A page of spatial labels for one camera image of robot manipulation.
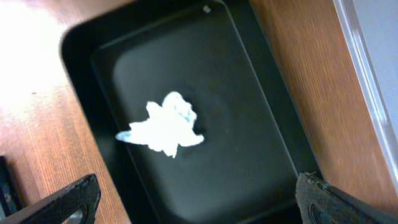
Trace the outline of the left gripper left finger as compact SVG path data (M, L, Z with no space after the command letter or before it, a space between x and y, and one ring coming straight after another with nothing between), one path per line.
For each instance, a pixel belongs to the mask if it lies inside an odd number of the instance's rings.
M101 189L97 176L88 174L1 220L1 224L63 222L93 224L100 199ZM77 214L78 218L69 221L73 214Z

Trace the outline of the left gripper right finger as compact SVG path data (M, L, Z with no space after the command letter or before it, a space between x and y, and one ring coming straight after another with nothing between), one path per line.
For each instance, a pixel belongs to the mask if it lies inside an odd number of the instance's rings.
M397 217L358 200L310 173L300 173L296 200L304 223L397 223Z

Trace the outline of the white napkin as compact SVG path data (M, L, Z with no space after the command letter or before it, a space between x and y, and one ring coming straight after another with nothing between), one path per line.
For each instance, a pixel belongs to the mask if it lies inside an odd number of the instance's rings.
M160 105L148 101L146 110L149 117L132 122L129 130L117 133L118 141L146 145L155 152L164 152L174 158L179 146L196 146L205 140L203 135L195 134L193 128L197 114L180 93L171 91Z

